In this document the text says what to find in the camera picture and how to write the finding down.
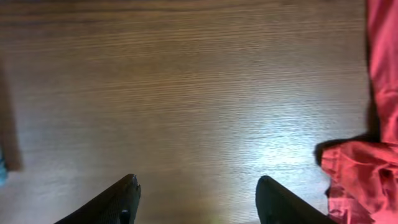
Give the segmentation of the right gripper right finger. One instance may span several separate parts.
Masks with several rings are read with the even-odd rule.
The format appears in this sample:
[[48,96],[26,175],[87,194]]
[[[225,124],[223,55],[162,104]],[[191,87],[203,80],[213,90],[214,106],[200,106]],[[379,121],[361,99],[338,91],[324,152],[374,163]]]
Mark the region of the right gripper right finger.
[[331,218],[268,175],[258,180],[256,208],[261,224],[334,224]]

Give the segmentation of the light blue t-shirt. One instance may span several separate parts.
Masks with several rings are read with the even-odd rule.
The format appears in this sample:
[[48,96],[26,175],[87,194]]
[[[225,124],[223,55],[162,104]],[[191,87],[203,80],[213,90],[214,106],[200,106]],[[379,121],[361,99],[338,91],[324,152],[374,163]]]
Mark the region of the light blue t-shirt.
[[6,161],[4,158],[4,153],[2,148],[0,147],[0,186],[2,187],[5,185],[7,181],[7,167],[6,167]]

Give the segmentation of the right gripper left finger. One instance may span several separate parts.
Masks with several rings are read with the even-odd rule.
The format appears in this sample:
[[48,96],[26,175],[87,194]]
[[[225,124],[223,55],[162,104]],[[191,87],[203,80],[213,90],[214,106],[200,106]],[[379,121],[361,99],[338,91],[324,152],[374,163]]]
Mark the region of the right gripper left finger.
[[141,186],[128,174],[56,224],[134,224]]

